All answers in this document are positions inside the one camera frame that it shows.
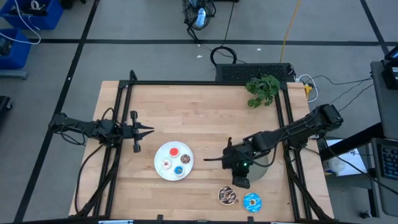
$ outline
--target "yellow cable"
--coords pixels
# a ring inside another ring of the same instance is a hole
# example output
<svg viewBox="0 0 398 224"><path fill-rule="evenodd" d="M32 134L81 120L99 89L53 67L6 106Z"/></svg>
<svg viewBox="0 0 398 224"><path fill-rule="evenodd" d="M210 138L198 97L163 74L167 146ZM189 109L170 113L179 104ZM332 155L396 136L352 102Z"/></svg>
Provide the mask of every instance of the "yellow cable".
<svg viewBox="0 0 398 224"><path fill-rule="evenodd" d="M282 60L284 58L284 50L285 50L286 39L287 39L287 36L289 35L290 28L292 28L294 18L296 17L296 14L297 14L297 11L298 11L300 5L301 5L301 0L297 0L296 8L294 9L294 13L293 13L292 19L290 20L289 28L287 28L286 35L285 35L285 38L284 38L284 43L282 45L282 53L280 53L279 63L282 63Z"/></svg>

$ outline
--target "wooden table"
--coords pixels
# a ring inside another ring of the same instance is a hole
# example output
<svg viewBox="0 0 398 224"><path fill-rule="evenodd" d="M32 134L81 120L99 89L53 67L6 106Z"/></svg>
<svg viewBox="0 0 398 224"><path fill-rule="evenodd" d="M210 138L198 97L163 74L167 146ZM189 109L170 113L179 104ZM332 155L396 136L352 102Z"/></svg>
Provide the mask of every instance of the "wooden table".
<svg viewBox="0 0 398 224"><path fill-rule="evenodd" d="M103 82L94 119L100 119L107 108L114 106L117 86L118 82ZM302 118L309 113L303 85L288 83L288 87L294 119ZM282 92L280 95L285 113ZM229 136L233 144L237 144L252 133L279 128L275 103L268 107L248 108L246 102L251 97L243 86L133 86L129 111L136 110L138 121L155 127L155 132L140 142L140 153L133 153L132 140L124 141L111 218L153 220L163 214L165 220L246 221L248 216L253 216L255 221L294 221L281 144L275 163L260 180L251 183L250 189L231 185L231 170L223 170L220 161L203 161L204 158L222 156ZM108 119L111 119L111 113L108 113ZM169 141L184 142L195 155L193 170L178 182L162 179L154 169L155 153ZM90 139L84 158L97 147L98 142ZM312 140L308 147L318 150ZM332 217L320 158L305 150L301 155L307 189ZM98 186L103 156L104 149L95 154L83 170L78 198L80 208ZM218 190L227 185L238 194L239 201L232 206L224 206L217 199ZM259 213L249 213L243 208L243 197L250 192L259 194L262 199ZM105 192L101 213L107 196ZM301 217L305 217L300 193L297 199ZM75 213L73 206L70 213Z"/></svg>

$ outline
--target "gray floor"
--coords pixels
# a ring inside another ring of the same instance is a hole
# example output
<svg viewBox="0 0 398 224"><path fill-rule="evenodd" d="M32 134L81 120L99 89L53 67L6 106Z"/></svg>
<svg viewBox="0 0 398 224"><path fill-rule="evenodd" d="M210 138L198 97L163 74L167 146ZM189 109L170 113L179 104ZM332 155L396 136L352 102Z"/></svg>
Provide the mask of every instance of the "gray floor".
<svg viewBox="0 0 398 224"><path fill-rule="evenodd" d="M385 41L397 41L394 18L398 2L368 0L369 8ZM55 30L40 31L45 39L79 39L93 0L65 11ZM217 2L217 15L198 33L200 39L224 38L230 2ZM295 1L241 0L235 5L228 39L283 40ZM88 39L190 39L182 23L178 0L101 0ZM9 27L0 21L0 27ZM303 1L289 40L377 41L359 0ZM227 45L245 62L278 62L279 45ZM24 70L27 80L0 79L0 95L12 98L14 108L0 129L0 223L11 222L25 191L47 124L50 121L77 44L32 46ZM103 80L127 79L133 69L140 80L214 80L210 51L195 44L85 44L63 111L79 119L91 119ZM298 46L285 48L285 62L297 74L325 75L334 82L370 76L370 62L383 58L377 47ZM218 62L230 58L217 55ZM311 108L329 103L351 85L333 86L316 79L320 90ZM371 82L365 82L335 102L342 108ZM341 112L344 125L330 136L345 138L379 122L374 90L365 91ZM25 221L66 217L72 201L83 147L54 136L30 201ZM367 194L357 188L328 182L335 217L347 222L393 223L386 217L362 220L360 210L369 207Z"/></svg>

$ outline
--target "donut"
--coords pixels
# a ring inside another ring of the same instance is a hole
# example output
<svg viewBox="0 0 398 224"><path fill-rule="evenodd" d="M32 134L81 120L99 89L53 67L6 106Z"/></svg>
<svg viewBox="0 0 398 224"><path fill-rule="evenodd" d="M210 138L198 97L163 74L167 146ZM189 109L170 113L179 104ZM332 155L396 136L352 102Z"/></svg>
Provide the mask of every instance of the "donut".
<svg viewBox="0 0 398 224"><path fill-rule="evenodd" d="M182 166L177 166L176 168L174 168L174 174L177 176L184 175L184 168Z"/></svg>
<svg viewBox="0 0 398 224"><path fill-rule="evenodd" d="M244 196L243 206L245 209L251 213L258 212L262 207L262 202L260 196L255 193L250 193Z"/></svg>
<svg viewBox="0 0 398 224"><path fill-rule="evenodd" d="M231 187L222 187L218 191L218 200L223 205L232 205L236 200L236 192Z"/></svg>
<svg viewBox="0 0 398 224"><path fill-rule="evenodd" d="M172 162L169 159L164 159L162 161L162 168L163 169L168 170L168 169L171 168L171 166L172 166Z"/></svg>
<svg viewBox="0 0 398 224"><path fill-rule="evenodd" d="M190 160L191 160L191 157L189 157L189 156L186 155L186 154L184 154L184 155L181 156L181 162L182 162L183 164L189 163Z"/></svg>
<svg viewBox="0 0 398 224"><path fill-rule="evenodd" d="M177 148L172 148L169 153L171 157L177 157L180 154L180 151Z"/></svg>

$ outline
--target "white paper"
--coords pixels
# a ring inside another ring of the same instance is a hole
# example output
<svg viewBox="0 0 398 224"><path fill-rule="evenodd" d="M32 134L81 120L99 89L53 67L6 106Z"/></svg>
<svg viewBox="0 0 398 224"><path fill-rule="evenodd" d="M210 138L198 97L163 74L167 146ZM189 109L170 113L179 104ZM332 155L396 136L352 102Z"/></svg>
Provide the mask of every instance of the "white paper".
<svg viewBox="0 0 398 224"><path fill-rule="evenodd" d="M334 139L334 140L326 140L328 146L332 146L342 139ZM361 171L367 173L368 171L365 168L365 164L363 164L362 157L359 155L358 149L350 150L347 153L339 155L340 158L344 159L345 161L351 163ZM360 174L356 169L352 168L349 164L346 163L346 168L343 171L337 172L336 176L344 176L344 175L353 175L353 174Z"/></svg>

